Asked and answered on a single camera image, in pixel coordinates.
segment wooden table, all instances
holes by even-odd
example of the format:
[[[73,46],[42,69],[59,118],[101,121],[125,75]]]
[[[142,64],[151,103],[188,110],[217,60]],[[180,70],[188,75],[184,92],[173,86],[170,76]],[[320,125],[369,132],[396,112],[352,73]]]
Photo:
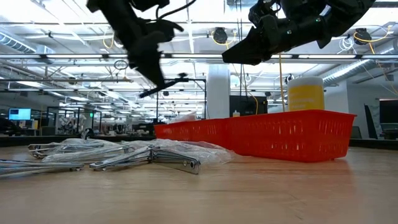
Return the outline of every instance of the wooden table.
[[[24,147],[0,158],[30,158]],[[398,223],[398,152],[304,164],[240,157],[192,175],[157,165],[0,179],[0,223]]]

